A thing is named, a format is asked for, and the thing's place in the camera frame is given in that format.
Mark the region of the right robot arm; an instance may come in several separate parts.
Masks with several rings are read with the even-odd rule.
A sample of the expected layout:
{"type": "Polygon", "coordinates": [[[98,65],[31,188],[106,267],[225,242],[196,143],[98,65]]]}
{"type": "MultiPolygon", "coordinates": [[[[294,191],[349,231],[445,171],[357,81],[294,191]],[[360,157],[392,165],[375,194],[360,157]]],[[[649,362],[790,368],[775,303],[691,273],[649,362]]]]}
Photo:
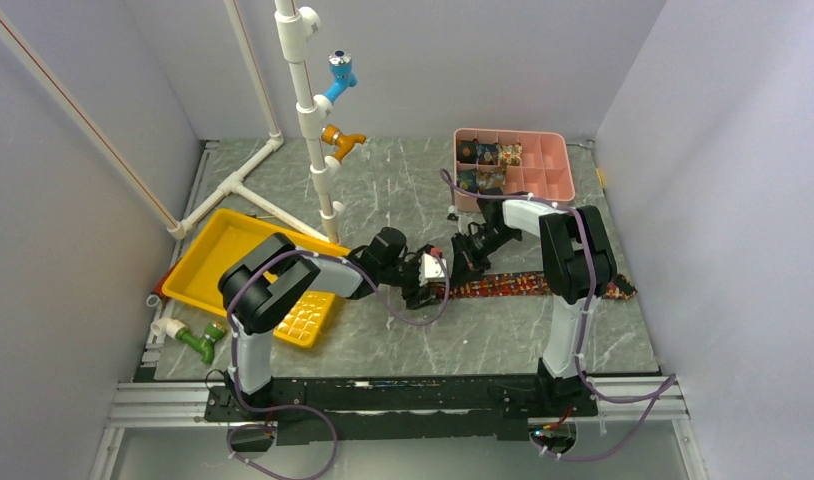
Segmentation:
{"type": "Polygon", "coordinates": [[[585,395],[582,379],[587,322],[618,273],[599,209],[554,206],[535,198],[478,200],[484,221],[451,238],[451,283],[462,285],[486,272],[489,256],[528,233],[540,241],[543,276],[552,294],[548,344],[538,363],[534,401],[557,415],[585,395]]]}

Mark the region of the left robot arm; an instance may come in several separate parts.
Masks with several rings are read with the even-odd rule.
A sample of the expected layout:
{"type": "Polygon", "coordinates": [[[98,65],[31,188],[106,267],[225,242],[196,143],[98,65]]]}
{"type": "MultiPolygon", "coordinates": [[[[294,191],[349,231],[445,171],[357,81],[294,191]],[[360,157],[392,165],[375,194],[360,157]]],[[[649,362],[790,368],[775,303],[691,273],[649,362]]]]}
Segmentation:
{"type": "Polygon", "coordinates": [[[446,305],[452,285],[439,249],[426,245],[410,252],[405,235],[392,227],[345,256],[304,249],[282,233],[271,235],[218,282],[232,329],[231,407],[247,420],[268,411],[274,333],[306,293],[358,300],[391,286],[400,289],[408,308],[418,309],[446,305]]]}

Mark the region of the multicolour patterned necktie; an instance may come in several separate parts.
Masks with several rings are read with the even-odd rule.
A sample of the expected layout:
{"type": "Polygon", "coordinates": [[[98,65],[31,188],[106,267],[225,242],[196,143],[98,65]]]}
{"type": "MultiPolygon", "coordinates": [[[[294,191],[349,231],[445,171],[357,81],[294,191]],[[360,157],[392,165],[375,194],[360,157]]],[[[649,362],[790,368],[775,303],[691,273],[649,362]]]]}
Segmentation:
{"type": "MultiPolygon", "coordinates": [[[[546,296],[551,293],[543,273],[537,271],[487,274],[479,279],[452,287],[451,299],[546,296]]],[[[636,287],[623,274],[618,274],[608,284],[604,294],[606,299],[630,300],[638,293],[636,287]]]]}

